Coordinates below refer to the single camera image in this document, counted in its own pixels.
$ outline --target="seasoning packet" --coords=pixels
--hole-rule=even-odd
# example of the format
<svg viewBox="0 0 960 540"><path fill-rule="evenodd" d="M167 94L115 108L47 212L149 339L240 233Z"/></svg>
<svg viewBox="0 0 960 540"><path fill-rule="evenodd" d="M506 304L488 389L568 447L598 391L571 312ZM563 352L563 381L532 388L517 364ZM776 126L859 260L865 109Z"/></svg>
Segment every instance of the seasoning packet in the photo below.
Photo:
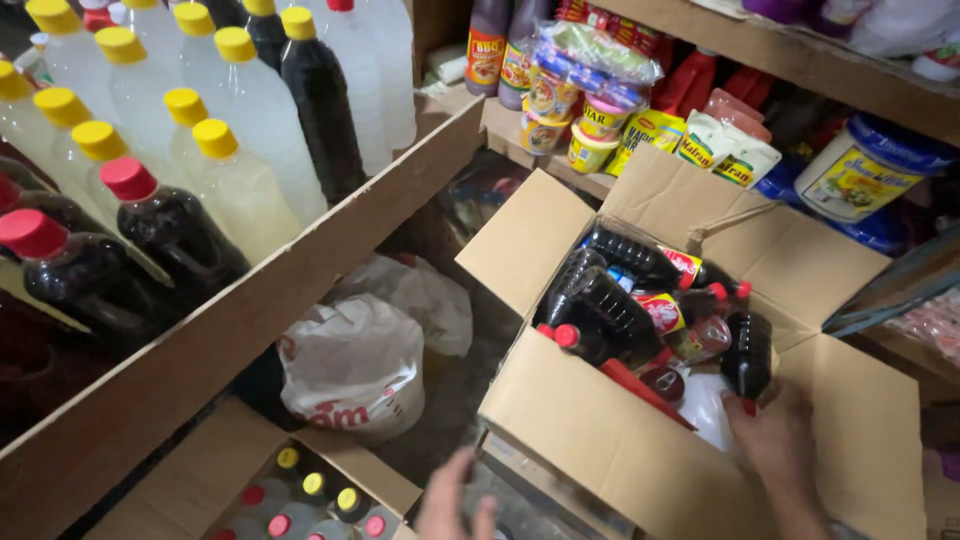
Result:
<svg viewBox="0 0 960 540"><path fill-rule="evenodd" d="M620 146L617 147L616 154L604 170L614 176L620 176L623 166L627 164L627 160L634 154L636 146L641 141L673 154L685 130L686 122L682 118L666 112L648 109L631 114L623 128Z"/></svg>
<svg viewBox="0 0 960 540"><path fill-rule="evenodd" d="M750 189L767 176L783 155L773 146L741 132L731 124L725 124L724 128L734 147L730 155L713 169L713 174Z"/></svg>
<svg viewBox="0 0 960 540"><path fill-rule="evenodd" d="M677 145L676 154L702 169L712 171L735 148L736 141L730 137L726 124L709 114L692 110L686 119L686 132Z"/></svg>

